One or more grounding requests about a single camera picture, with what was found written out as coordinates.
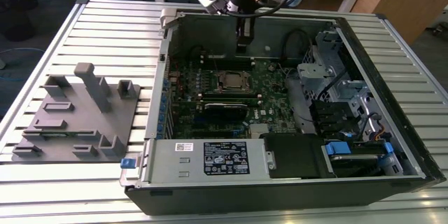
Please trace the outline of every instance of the gray platform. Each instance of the gray platform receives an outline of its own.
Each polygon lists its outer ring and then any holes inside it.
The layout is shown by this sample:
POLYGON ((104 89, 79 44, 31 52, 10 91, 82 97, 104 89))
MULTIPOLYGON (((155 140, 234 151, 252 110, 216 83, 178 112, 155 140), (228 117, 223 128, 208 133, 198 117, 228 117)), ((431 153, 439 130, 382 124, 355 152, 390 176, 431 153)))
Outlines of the gray platform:
POLYGON ((108 85, 94 68, 90 63, 76 66, 84 84, 48 77, 48 95, 12 151, 14 161, 103 163, 124 157, 140 86, 131 80, 108 85))

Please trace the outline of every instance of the metal slatted table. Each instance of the metal slatted table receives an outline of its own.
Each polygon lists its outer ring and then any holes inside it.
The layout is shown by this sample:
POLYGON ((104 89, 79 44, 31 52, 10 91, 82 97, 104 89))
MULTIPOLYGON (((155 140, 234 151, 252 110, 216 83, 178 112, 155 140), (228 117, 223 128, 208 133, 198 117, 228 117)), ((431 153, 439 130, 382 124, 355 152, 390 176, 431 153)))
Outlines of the metal slatted table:
MULTIPOLYGON (((198 5, 90 0, 76 4, 0 123, 0 220, 6 223, 256 222, 256 223, 446 223, 448 182, 418 193, 395 195, 366 207, 251 212, 227 215, 146 216, 119 184, 119 164, 10 164, 47 91, 50 74, 74 73, 78 62, 96 65, 108 83, 123 78, 142 85, 128 153, 140 152, 162 37, 160 11, 198 5)), ((448 94, 387 20, 372 14, 284 10, 344 16, 388 87, 448 176, 448 94)), ((68 76, 71 82, 80 82, 68 76)), ((136 177, 136 171, 128 172, 136 177)))

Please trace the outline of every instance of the blue latch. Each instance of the blue latch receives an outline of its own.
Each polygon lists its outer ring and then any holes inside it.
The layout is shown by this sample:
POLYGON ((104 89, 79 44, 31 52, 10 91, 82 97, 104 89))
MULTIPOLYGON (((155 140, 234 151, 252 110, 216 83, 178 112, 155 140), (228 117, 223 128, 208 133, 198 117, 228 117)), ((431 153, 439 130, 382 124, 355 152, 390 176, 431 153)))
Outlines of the blue latch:
POLYGON ((394 152, 394 147, 392 147, 392 145, 391 145, 390 142, 386 142, 386 143, 384 143, 384 147, 386 147, 386 150, 387 150, 388 153, 392 153, 392 152, 394 152))
POLYGON ((331 142, 326 145, 326 150, 328 155, 339 155, 339 154, 351 154, 352 151, 350 149, 347 142, 331 142))
POLYGON ((135 169, 138 160, 135 158, 123 158, 120 162, 122 169, 135 169))

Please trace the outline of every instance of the sticker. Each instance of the sticker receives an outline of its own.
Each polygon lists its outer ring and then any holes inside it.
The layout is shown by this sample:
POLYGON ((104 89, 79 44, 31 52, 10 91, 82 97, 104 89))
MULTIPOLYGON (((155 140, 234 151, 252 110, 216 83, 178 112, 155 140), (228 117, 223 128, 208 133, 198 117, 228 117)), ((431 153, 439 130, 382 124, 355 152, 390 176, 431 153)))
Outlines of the sticker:
POLYGON ((178 152, 192 152, 194 151, 194 143, 176 143, 178 152))
POLYGON ((204 173, 207 175, 250 174, 246 142, 204 143, 204 173))

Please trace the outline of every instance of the power supply label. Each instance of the power supply label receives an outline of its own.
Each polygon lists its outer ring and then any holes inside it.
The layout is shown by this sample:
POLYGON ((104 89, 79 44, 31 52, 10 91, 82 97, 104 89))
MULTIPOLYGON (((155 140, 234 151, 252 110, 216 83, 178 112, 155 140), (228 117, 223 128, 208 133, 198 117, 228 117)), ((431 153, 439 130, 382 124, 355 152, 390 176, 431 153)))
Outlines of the power supply label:
POLYGON ((250 174, 246 142, 204 143, 204 173, 207 175, 250 174))

